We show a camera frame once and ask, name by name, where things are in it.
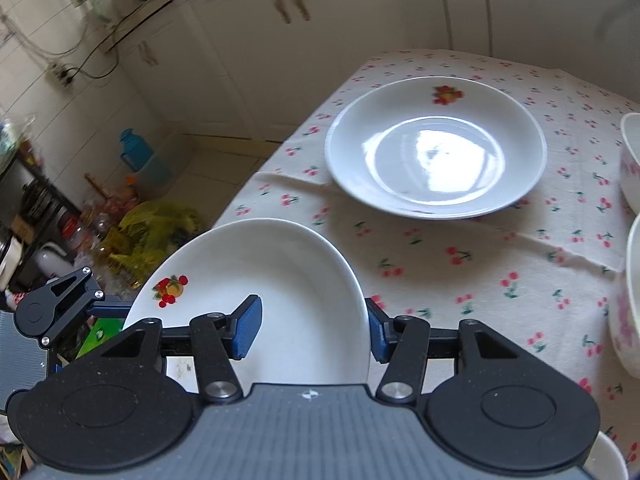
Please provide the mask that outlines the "yellow plastic bag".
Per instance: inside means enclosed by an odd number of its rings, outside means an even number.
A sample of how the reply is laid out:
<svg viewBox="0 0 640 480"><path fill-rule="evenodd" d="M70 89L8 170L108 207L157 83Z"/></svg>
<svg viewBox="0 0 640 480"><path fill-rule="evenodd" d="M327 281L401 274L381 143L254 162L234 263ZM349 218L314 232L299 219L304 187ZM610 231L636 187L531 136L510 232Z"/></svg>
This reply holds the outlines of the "yellow plastic bag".
<svg viewBox="0 0 640 480"><path fill-rule="evenodd" d="M132 208L108 230L101 249L113 274L144 283L174 252L203 231L198 212L167 200Z"/></svg>

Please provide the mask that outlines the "blue plastic jug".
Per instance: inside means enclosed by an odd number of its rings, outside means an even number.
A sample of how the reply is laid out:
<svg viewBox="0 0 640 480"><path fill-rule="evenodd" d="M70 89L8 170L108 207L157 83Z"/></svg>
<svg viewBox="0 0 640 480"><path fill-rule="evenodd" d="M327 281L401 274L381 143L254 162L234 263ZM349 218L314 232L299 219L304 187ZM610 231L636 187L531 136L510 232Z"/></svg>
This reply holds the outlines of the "blue plastic jug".
<svg viewBox="0 0 640 480"><path fill-rule="evenodd" d="M153 156L152 148L133 128L122 130L119 141L122 144L120 158L132 171L140 171Z"/></svg>

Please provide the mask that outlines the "white kitchen cabinets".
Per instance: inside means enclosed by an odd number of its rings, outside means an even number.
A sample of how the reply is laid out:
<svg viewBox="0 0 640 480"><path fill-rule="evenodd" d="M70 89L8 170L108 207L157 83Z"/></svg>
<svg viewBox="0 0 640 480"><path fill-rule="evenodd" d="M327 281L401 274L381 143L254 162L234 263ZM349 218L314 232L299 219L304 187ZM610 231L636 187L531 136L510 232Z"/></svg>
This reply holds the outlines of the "white kitchen cabinets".
<svg viewBox="0 0 640 480"><path fill-rule="evenodd" d="M201 136L281 141L368 58L448 49L639 94L639 0L148 0L116 51Z"/></svg>

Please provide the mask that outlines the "white plate with fruit print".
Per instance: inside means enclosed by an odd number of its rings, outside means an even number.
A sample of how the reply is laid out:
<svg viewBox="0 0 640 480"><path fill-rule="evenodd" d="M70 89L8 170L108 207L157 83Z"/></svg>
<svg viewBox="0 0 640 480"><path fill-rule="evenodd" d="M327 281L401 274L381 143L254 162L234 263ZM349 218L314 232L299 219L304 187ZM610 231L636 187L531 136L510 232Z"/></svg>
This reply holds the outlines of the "white plate with fruit print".
<svg viewBox="0 0 640 480"><path fill-rule="evenodd" d="M328 240L293 221L247 219L195 237L143 285L125 324L186 326L229 314L250 295L262 300L262 325L232 364L243 390L366 382L369 322L356 275Z"/></svg>

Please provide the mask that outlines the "white bowl pink flowers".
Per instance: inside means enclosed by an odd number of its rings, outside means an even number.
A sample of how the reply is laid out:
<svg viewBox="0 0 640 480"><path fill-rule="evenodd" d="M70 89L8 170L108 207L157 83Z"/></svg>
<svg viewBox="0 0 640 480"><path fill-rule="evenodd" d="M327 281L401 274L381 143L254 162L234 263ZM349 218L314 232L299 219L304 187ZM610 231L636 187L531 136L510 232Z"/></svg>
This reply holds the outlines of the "white bowl pink flowers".
<svg viewBox="0 0 640 480"><path fill-rule="evenodd" d="M640 114L626 114L620 122L620 188L635 214L640 211Z"/></svg>

